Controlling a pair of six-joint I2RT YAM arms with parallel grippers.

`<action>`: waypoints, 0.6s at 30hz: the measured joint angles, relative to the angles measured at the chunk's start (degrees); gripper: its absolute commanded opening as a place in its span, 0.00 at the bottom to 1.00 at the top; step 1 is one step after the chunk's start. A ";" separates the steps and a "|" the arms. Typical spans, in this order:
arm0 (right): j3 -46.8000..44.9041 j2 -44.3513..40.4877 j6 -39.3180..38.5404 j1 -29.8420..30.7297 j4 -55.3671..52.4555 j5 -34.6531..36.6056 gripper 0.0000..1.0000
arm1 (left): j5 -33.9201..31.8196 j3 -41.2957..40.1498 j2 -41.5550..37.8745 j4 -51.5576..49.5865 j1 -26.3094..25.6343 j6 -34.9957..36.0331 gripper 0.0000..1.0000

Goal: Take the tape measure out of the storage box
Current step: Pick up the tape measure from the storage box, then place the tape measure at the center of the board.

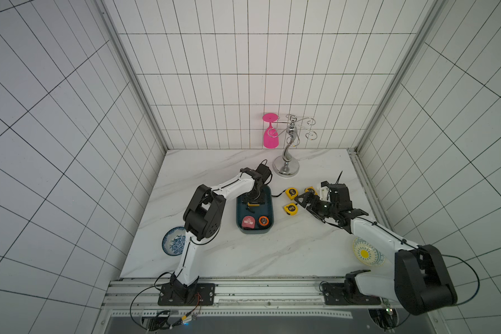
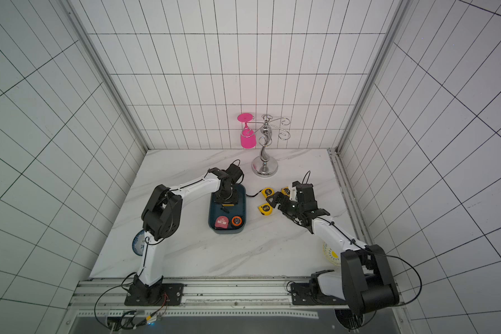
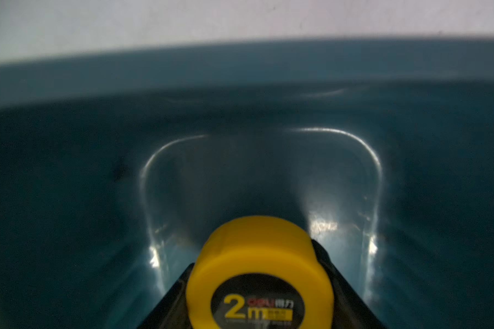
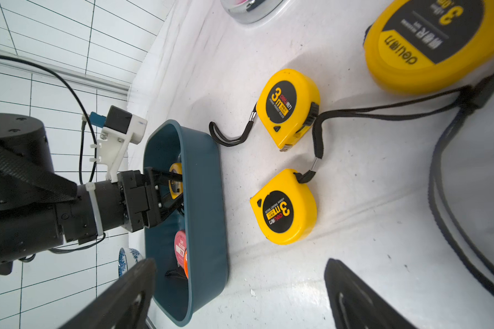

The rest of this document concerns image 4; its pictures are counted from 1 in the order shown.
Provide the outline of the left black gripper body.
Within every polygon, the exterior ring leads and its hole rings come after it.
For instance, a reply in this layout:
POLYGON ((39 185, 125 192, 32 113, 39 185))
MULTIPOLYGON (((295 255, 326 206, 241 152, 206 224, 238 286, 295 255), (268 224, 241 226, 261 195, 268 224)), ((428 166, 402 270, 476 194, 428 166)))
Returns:
POLYGON ((159 194, 152 169, 117 174, 123 204, 123 227, 129 232, 158 226, 161 219, 159 194))

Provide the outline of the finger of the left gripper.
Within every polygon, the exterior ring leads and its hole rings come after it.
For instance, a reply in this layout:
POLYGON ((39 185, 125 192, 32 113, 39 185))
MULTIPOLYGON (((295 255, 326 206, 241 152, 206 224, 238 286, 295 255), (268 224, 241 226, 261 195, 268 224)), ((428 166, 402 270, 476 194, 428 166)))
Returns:
POLYGON ((163 223, 171 214, 180 209, 183 203, 182 193, 175 199, 172 199, 169 193, 165 195, 157 193, 152 202, 152 224, 163 223))
POLYGON ((153 167, 145 168, 145 176, 151 183, 168 183, 170 180, 182 180, 183 176, 170 171, 159 171, 153 167))

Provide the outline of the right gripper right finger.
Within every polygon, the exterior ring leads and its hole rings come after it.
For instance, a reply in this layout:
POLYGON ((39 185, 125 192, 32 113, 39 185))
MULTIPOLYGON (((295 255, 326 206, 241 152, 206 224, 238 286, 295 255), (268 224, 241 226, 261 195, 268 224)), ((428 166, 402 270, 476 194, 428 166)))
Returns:
POLYGON ((324 279, 336 328, 414 328, 341 260, 328 260, 324 279))

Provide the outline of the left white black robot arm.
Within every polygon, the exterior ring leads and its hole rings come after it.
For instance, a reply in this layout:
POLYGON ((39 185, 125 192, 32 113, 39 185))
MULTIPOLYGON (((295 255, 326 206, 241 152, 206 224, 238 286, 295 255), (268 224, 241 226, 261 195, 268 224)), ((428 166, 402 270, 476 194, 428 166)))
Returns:
POLYGON ((160 186, 182 179, 146 167, 122 171, 116 182, 77 185, 54 172, 40 120, 0 113, 0 275, 40 252, 67 253, 72 241, 85 249, 118 227, 158 226, 183 205, 160 186))

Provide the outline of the yellow tape measure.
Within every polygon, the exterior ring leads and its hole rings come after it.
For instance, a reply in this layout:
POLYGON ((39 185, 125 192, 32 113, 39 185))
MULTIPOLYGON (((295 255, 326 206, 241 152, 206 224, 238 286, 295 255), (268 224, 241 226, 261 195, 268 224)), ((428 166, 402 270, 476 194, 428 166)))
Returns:
POLYGON ((277 245, 306 238, 316 225, 316 201, 297 175, 293 169, 283 170, 250 199, 261 232, 277 245))
MULTIPOLYGON (((172 174, 181 175, 183 173, 182 163, 174 163, 170 167, 172 174)), ((170 195, 173 200, 178 198, 183 193, 183 180, 170 180, 169 181, 170 195)))
POLYGON ((372 78, 418 104, 456 94, 453 126, 494 94, 494 73, 476 85, 458 82, 494 57, 494 1, 394 1, 364 40, 372 78))
POLYGON ((209 123, 209 132, 216 143, 231 148, 243 144, 255 119, 260 119, 277 148, 286 152, 313 126, 320 105, 320 92, 312 79, 297 70, 282 69, 264 86, 240 137, 225 137, 214 122, 209 123))

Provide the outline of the teal plastic storage box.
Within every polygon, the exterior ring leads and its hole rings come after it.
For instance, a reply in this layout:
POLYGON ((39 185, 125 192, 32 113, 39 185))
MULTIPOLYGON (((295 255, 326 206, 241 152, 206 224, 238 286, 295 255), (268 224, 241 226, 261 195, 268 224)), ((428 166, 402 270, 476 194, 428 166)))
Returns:
POLYGON ((229 277, 226 221, 218 146, 205 132, 167 120, 148 139, 144 167, 169 171, 182 164, 184 212, 174 211, 163 223, 145 229, 146 257, 156 262, 154 301, 177 326, 221 294, 229 277), (187 237, 188 272, 184 279, 168 277, 178 266, 174 238, 187 237))

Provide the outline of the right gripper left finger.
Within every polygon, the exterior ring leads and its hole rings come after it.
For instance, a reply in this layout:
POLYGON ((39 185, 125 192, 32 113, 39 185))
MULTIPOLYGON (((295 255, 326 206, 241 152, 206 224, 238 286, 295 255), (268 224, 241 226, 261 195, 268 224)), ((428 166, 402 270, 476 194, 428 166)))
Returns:
POLYGON ((155 282, 155 261, 141 260, 62 327, 147 328, 155 282))

